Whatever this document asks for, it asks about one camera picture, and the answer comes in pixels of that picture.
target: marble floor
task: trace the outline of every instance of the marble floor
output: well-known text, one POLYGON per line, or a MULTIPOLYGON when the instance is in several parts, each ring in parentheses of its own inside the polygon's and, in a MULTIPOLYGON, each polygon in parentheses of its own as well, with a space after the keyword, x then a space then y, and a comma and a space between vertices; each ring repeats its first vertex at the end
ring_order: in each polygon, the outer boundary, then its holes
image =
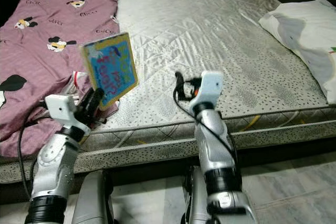
MULTIPOLYGON (((336 223, 336 152, 243 169, 243 189, 259 223, 336 223)), ((176 224, 184 212, 181 177, 115 187, 120 224, 176 224)), ((78 195, 68 200, 71 223, 78 195)), ((28 203, 0 205, 0 224, 24 223, 28 203)))

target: sheet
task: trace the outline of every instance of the sheet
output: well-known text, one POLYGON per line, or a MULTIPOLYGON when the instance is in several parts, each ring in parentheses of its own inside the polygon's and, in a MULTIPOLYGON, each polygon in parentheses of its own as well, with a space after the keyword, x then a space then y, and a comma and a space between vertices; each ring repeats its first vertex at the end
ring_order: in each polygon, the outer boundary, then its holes
MULTIPOLYGON (((29 109, 67 84, 83 95, 88 79, 78 46, 119 32, 115 21, 118 0, 20 0, 14 14, 0 28, 0 155, 16 156, 18 130, 29 109)), ((42 109, 29 117, 30 123, 42 109)), ((22 152, 39 150, 60 125, 40 119, 26 127, 22 152)))

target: book cover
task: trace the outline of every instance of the book cover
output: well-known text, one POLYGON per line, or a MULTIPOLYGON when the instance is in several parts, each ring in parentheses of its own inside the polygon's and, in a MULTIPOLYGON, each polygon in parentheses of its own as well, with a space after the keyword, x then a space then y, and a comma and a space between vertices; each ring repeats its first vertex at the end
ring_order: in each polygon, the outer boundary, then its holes
POLYGON ((90 42, 81 47, 92 87, 102 88, 100 110, 106 110, 138 84, 128 33, 90 42))

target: white pillow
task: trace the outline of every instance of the white pillow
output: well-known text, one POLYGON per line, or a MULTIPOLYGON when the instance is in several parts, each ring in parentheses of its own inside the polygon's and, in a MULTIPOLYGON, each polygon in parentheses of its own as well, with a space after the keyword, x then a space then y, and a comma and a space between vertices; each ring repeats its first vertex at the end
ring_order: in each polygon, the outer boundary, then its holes
POLYGON ((336 7, 327 0, 280 4, 259 23, 301 58, 336 104, 336 7))

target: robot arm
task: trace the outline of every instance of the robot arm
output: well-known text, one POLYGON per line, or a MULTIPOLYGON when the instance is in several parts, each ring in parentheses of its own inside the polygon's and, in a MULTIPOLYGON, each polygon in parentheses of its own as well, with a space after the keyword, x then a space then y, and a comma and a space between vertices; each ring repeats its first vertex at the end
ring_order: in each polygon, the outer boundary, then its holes
POLYGON ((46 97, 50 116, 63 127, 38 154, 38 171, 25 223, 63 223, 79 142, 90 133, 102 96, 103 90, 91 89, 78 106, 71 96, 46 97))
MULTIPOLYGON (((189 98, 180 94, 184 92, 183 77, 180 73, 175 75, 179 77, 176 83, 179 91, 178 97, 184 97, 184 100, 188 101, 189 98)), ((239 212, 247 212, 255 220, 248 199, 241 191, 241 174, 233 142, 229 139, 225 123, 219 113, 215 111, 217 100, 222 92, 223 74, 204 71, 202 78, 194 78, 185 82, 197 83, 194 85, 190 99, 189 115, 196 119, 195 138, 207 193, 207 200, 206 203, 202 203, 203 206, 206 206, 207 213, 213 219, 219 221, 222 218, 225 219, 227 214, 239 212)), ((194 211, 191 211, 188 223, 193 223, 195 219, 198 219, 196 216, 200 216, 200 212, 202 212, 196 209, 202 209, 203 206, 197 206, 196 201, 193 201, 193 204, 194 211)))

